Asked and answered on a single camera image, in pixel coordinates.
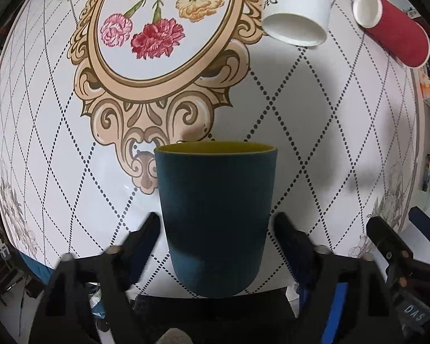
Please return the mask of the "dark teal cup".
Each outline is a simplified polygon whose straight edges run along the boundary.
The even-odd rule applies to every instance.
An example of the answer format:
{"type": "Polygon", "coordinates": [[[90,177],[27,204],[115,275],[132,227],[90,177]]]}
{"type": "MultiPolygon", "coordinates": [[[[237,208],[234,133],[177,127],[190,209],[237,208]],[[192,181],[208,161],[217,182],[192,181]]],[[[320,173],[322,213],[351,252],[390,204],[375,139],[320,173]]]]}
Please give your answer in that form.
{"type": "Polygon", "coordinates": [[[230,297],[262,262],[276,173],[267,144],[197,141],[154,151],[175,274],[202,297],[230,297]]]}

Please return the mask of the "red paper cup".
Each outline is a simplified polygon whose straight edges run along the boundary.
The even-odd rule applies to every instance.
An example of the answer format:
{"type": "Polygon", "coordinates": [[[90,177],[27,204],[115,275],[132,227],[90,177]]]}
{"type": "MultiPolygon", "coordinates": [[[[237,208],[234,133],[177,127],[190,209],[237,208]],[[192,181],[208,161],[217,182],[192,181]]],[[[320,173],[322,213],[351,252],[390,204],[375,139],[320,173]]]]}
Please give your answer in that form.
{"type": "Polygon", "coordinates": [[[353,16],[373,39],[404,65],[417,69],[430,57],[430,39],[417,22],[388,0],[354,0],[353,16]]]}

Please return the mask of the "white paper cup with text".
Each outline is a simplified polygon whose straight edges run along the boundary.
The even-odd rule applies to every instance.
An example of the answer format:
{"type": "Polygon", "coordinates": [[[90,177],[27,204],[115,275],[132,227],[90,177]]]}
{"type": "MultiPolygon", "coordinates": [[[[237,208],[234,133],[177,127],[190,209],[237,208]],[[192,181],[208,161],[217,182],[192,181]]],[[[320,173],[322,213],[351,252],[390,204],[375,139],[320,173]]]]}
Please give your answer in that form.
{"type": "Polygon", "coordinates": [[[262,28],[272,38],[316,47],[328,36],[331,0],[262,0],[262,28]]]}

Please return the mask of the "floral diamond pattern tablecloth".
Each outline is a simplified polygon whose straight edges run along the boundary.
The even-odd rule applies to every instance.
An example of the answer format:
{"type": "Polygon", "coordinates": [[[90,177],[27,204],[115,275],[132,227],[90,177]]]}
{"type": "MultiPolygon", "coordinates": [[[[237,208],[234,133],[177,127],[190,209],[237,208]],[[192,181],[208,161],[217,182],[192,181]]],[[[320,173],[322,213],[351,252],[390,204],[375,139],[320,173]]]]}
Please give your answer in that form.
{"type": "Polygon", "coordinates": [[[0,209],[53,267],[161,209],[154,150],[239,140],[278,151],[271,211],[341,255],[396,231],[416,185],[411,71],[331,0],[315,48],[268,36],[262,0],[24,0],[0,59],[0,209]]]}

